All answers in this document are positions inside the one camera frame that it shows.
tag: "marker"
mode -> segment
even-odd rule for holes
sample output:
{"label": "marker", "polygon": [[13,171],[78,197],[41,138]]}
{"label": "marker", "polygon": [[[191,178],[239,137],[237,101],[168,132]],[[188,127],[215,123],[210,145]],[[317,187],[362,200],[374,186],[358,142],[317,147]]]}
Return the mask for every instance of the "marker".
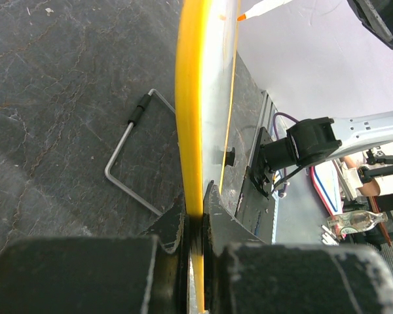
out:
{"label": "marker", "polygon": [[238,21],[244,21],[248,18],[253,18],[254,16],[262,15],[268,11],[271,11],[281,5],[285,5],[293,0],[263,0],[259,3],[256,3],[251,9],[246,11],[243,15],[238,17]]}

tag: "glass bottle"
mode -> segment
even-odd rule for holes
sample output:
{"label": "glass bottle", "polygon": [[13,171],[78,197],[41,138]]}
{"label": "glass bottle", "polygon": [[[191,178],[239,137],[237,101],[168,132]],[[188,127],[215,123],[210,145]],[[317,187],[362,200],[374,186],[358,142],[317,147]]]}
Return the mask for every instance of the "glass bottle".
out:
{"label": "glass bottle", "polygon": [[379,222],[388,221],[386,213],[372,213],[370,211],[351,211],[329,217],[327,225],[336,235],[356,234],[373,229]]}

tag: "dark table surface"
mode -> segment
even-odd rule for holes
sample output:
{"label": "dark table surface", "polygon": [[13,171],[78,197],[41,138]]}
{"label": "dark table surface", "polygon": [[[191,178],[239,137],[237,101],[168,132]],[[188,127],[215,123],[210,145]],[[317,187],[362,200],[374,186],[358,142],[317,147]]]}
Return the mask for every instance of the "dark table surface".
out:
{"label": "dark table surface", "polygon": [[[181,1],[0,0],[0,252],[28,236],[128,236],[156,216],[103,174],[140,97],[174,104]],[[238,57],[223,201],[234,212],[262,96]],[[161,211],[182,191],[174,115],[152,102],[113,174]]]}

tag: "orange marker tip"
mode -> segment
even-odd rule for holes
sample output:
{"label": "orange marker tip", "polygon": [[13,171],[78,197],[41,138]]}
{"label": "orange marker tip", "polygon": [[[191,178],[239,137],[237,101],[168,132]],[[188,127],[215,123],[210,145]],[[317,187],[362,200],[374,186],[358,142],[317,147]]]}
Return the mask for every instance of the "orange marker tip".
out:
{"label": "orange marker tip", "polygon": [[240,15],[237,20],[240,21],[244,21],[246,19],[246,14]]}

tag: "yellow edge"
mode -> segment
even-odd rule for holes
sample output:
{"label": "yellow edge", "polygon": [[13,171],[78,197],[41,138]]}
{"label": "yellow edge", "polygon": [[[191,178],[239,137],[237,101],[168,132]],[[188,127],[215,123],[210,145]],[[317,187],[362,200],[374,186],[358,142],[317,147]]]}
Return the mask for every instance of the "yellow edge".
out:
{"label": "yellow edge", "polygon": [[[175,107],[183,189],[187,213],[203,214],[202,191],[202,58],[212,0],[186,0],[176,52]],[[191,248],[198,311],[204,311],[204,258]]]}
{"label": "yellow edge", "polygon": [[[240,14],[240,0],[238,2],[238,14]],[[221,168],[220,184],[218,186],[220,194],[223,190],[223,178],[224,178],[224,168],[225,168],[225,155],[227,153],[227,143],[229,142],[230,133],[230,123],[231,123],[231,113],[233,110],[233,91],[234,91],[234,70],[236,69],[236,55],[237,55],[237,39],[238,39],[238,23],[236,25],[236,35],[234,37],[234,57],[233,57],[233,72],[231,76],[231,94],[230,94],[230,108],[229,108],[229,121],[227,122],[227,133],[225,135],[225,145],[224,145],[224,156],[223,156],[223,167]]]}

